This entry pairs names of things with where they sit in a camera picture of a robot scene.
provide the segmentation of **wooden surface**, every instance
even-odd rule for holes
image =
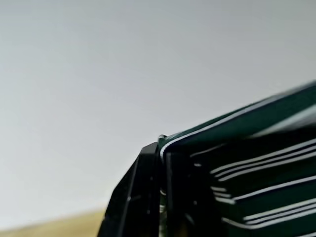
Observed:
[[[0,232],[0,237],[96,237],[103,214],[102,211],[20,230]]]

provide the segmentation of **dark green fabric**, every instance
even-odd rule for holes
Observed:
[[[229,236],[302,237],[316,232],[316,121],[253,135],[307,110],[316,118],[315,105],[313,82],[161,137],[159,154],[183,152],[207,170]]]

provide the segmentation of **white stripe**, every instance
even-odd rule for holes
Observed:
[[[256,223],[260,223],[260,222],[263,222],[263,221],[268,221],[268,220],[271,220],[271,219],[275,219],[277,217],[287,216],[289,214],[302,212],[302,211],[305,211],[305,210],[308,210],[308,209],[312,209],[312,208],[316,208],[316,204],[304,206],[304,207],[301,207],[301,208],[298,208],[298,209],[286,211],[286,212],[279,213],[279,214],[272,215],[272,216],[263,217],[263,218],[260,218],[260,219],[254,220],[254,221],[248,221],[247,224],[250,224],[250,225],[251,224],[256,224]]]
[[[269,159],[269,160],[265,160],[265,161],[261,161],[261,162],[256,162],[256,163],[253,163],[253,164],[245,164],[245,165],[242,165],[242,166],[235,167],[233,169],[226,170],[226,171],[224,171],[222,173],[219,173],[219,174],[215,175],[215,177],[220,177],[220,176],[223,176],[224,174],[228,174],[228,173],[231,173],[231,172],[236,171],[236,170],[240,170],[240,169],[244,169],[244,168],[248,168],[248,167],[252,167],[252,166],[257,166],[257,165],[260,165],[260,164],[269,163],[271,161],[284,159],[284,158],[288,158],[288,157],[293,157],[293,156],[299,155],[301,153],[312,151],[314,149],[316,149],[316,146],[308,147],[308,148],[300,150],[298,152],[290,153],[290,154],[283,155],[283,156],[280,156],[280,157],[277,157],[277,158],[273,158],[273,159]]]
[[[160,158],[163,158],[163,153],[164,153],[164,151],[166,150],[166,148],[167,148],[168,146],[170,146],[171,144],[175,143],[175,142],[178,142],[178,141],[180,141],[180,140],[182,140],[182,139],[185,139],[185,138],[190,137],[190,136],[192,136],[192,135],[198,134],[198,133],[200,133],[200,132],[204,132],[204,131],[206,131],[206,130],[208,130],[208,129],[210,129],[210,128],[216,127],[216,126],[221,125],[221,124],[223,124],[223,123],[225,123],[225,122],[228,122],[228,121],[230,121],[230,120],[232,120],[232,119],[234,119],[234,118],[237,118],[237,117],[239,117],[240,115],[246,114],[246,113],[248,113],[248,112],[250,112],[250,111],[253,111],[253,110],[258,109],[258,108],[260,108],[260,107],[262,107],[262,106],[268,105],[268,104],[270,104],[270,103],[272,103],[272,102],[275,102],[275,101],[277,101],[277,100],[280,100],[280,99],[282,99],[282,98],[285,98],[285,97],[287,97],[287,96],[289,96],[289,95],[292,95],[292,94],[294,94],[294,93],[297,93],[297,92],[299,92],[299,91],[302,91],[302,90],[304,90],[304,89],[306,89],[306,88],[309,88],[309,87],[312,87],[312,86],[314,86],[314,83],[309,83],[308,85],[301,86],[301,87],[299,87],[299,88],[290,90],[290,91],[288,91],[288,92],[281,93],[281,94],[279,94],[279,95],[272,96],[272,97],[270,97],[270,98],[268,98],[268,99],[265,99],[265,100],[263,100],[263,101],[260,101],[260,102],[258,102],[258,103],[256,103],[256,104],[254,104],[254,105],[252,105],[252,106],[246,107],[246,108],[244,108],[243,110],[240,110],[240,111],[238,111],[238,112],[235,112],[235,113],[233,113],[233,114],[231,114],[231,115],[229,115],[229,116],[227,116],[227,117],[225,117],[225,118],[223,118],[223,119],[221,119],[221,120],[219,120],[219,121],[216,121],[215,123],[212,123],[212,124],[210,124],[210,125],[208,125],[208,126],[205,126],[205,127],[201,128],[201,129],[198,129],[198,130],[196,130],[196,131],[193,131],[193,132],[190,132],[190,133],[188,133],[188,134],[186,134],[186,135],[183,135],[183,136],[181,136],[181,137],[178,137],[178,138],[176,138],[176,139],[174,139],[174,140],[172,140],[172,141],[169,141],[169,142],[167,142],[166,144],[164,144],[163,147],[161,148],[161,150],[160,150]]]
[[[295,126],[297,122],[302,122],[304,121],[305,118],[311,117],[315,114],[316,112],[316,105],[312,105],[308,107],[307,109],[300,111],[296,114],[294,114],[291,117],[288,117],[287,119],[261,131],[256,134],[253,134],[251,137],[260,137],[264,136],[267,134],[275,133],[275,132],[280,132],[280,131],[285,131],[285,130],[291,130],[291,129],[297,129],[298,127]]]
[[[296,150],[296,149],[308,146],[308,145],[313,144],[315,142],[316,142],[316,138],[312,139],[312,140],[309,140],[309,141],[306,141],[306,142],[303,142],[303,143],[299,143],[297,145],[294,145],[294,146],[291,146],[291,147],[288,147],[288,148],[285,148],[285,149],[282,149],[282,150],[279,150],[279,151],[276,151],[276,152],[272,152],[272,153],[260,156],[260,157],[251,158],[251,159],[247,159],[247,160],[242,160],[242,161],[238,161],[238,162],[231,163],[231,164],[226,164],[226,165],[223,165],[221,167],[218,167],[218,168],[212,170],[211,174],[214,174],[214,173],[216,173],[216,172],[218,172],[220,170],[227,169],[227,168],[230,168],[230,167],[234,167],[234,166],[237,166],[237,165],[240,165],[240,164],[247,164],[247,163],[251,163],[253,161],[259,161],[259,160],[266,159],[266,158],[269,158],[269,157],[272,157],[272,156],[277,156],[277,155],[281,155],[283,153],[291,152],[293,150]]]
[[[193,154],[190,155],[190,157],[192,158],[192,157],[195,157],[195,156],[197,156],[197,155],[210,152],[210,151],[212,151],[212,150],[214,150],[214,149],[216,149],[216,148],[222,147],[223,145],[225,145],[225,143],[222,143],[222,144],[220,144],[220,145],[218,145],[218,146],[216,146],[216,147],[212,147],[212,148],[209,148],[209,149],[204,150],[204,151],[201,151],[201,152],[193,153]]]
[[[235,174],[231,174],[231,175],[228,175],[228,176],[226,176],[224,178],[221,178],[218,181],[223,182],[223,181],[229,180],[231,178],[234,178],[234,177],[237,177],[237,176],[240,176],[240,175],[243,175],[243,174],[247,174],[247,173],[254,172],[254,171],[257,171],[257,170],[261,170],[261,169],[267,169],[267,168],[279,166],[279,165],[282,165],[282,164],[292,163],[292,162],[295,162],[295,161],[298,161],[298,160],[308,159],[308,158],[311,158],[311,157],[314,157],[314,156],[316,156],[316,152],[305,154],[303,156],[292,158],[292,159],[287,159],[287,160],[275,162],[275,163],[272,163],[272,164],[262,165],[262,166],[256,167],[256,168],[251,168],[251,169],[239,171],[239,172],[237,172]]]
[[[225,217],[223,217],[222,220],[227,222],[227,223],[229,223],[229,224],[231,224],[231,225],[234,225],[234,226],[237,226],[237,227],[240,227],[240,228],[243,228],[243,229],[254,230],[254,229],[259,229],[259,228],[262,228],[262,227],[274,225],[274,224],[277,224],[277,223],[281,223],[281,222],[284,222],[284,221],[297,219],[297,218],[300,218],[300,217],[303,217],[303,216],[308,216],[308,215],[311,215],[311,214],[314,214],[314,213],[316,213],[316,208],[312,209],[312,210],[309,210],[309,211],[304,211],[304,212],[301,212],[301,213],[297,213],[295,215],[285,216],[285,217],[278,218],[278,219],[275,219],[275,220],[267,221],[267,222],[264,222],[264,223],[261,223],[261,224],[257,224],[257,225],[245,225],[245,224],[238,223],[236,221],[232,221],[232,220],[227,219]]]
[[[228,199],[228,198],[223,198],[223,197],[215,197],[215,200],[219,201],[219,202],[224,202],[224,203],[228,203],[228,204],[232,204],[234,205],[236,202],[232,199]]]
[[[224,188],[218,188],[218,187],[212,187],[212,186],[211,186],[211,189],[214,190],[214,191],[218,191],[218,192],[226,192],[227,191]]]
[[[255,192],[252,192],[252,193],[249,193],[249,194],[245,194],[245,195],[241,195],[239,197],[235,197],[235,198],[233,198],[233,200],[240,200],[240,199],[252,197],[252,196],[255,196],[255,195],[258,195],[258,194],[265,193],[267,191],[280,189],[280,188],[284,188],[284,187],[291,186],[291,185],[294,185],[294,184],[300,184],[300,183],[308,182],[308,181],[315,180],[315,179],[316,179],[316,175],[315,176],[311,176],[311,177],[307,177],[307,178],[304,178],[304,179],[298,179],[298,180],[295,180],[295,181],[290,181],[290,182],[287,182],[287,183],[274,185],[274,186],[271,186],[271,187],[267,187],[267,188],[264,188],[264,189],[257,190]]]
[[[222,193],[218,193],[218,192],[214,192],[214,195],[225,197],[225,198],[231,198],[232,197],[232,195],[230,195],[230,194],[222,194]]]
[[[270,210],[270,211],[265,211],[265,212],[253,214],[253,215],[250,215],[250,216],[246,216],[246,217],[244,217],[244,220],[247,221],[247,220],[255,219],[255,218],[258,218],[258,217],[267,216],[267,215],[270,215],[270,214],[291,210],[291,209],[294,209],[296,207],[312,204],[314,202],[316,202],[316,198],[305,200],[305,201],[301,201],[301,202],[298,202],[298,203],[295,203],[295,204],[291,204],[291,205],[288,205],[288,206],[283,206],[283,207],[280,207],[280,208],[277,208],[277,209],[273,209],[273,210]]]
[[[316,236],[316,232],[310,233],[310,234],[307,234],[307,235],[303,235],[303,236],[297,236],[297,237],[315,237],[315,236]]]

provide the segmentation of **green striped fabric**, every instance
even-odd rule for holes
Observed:
[[[229,236],[316,236],[316,83],[160,137],[207,169]]]

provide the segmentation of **white wall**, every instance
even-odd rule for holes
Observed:
[[[313,0],[0,2],[0,229],[104,207],[140,149],[316,78]]]

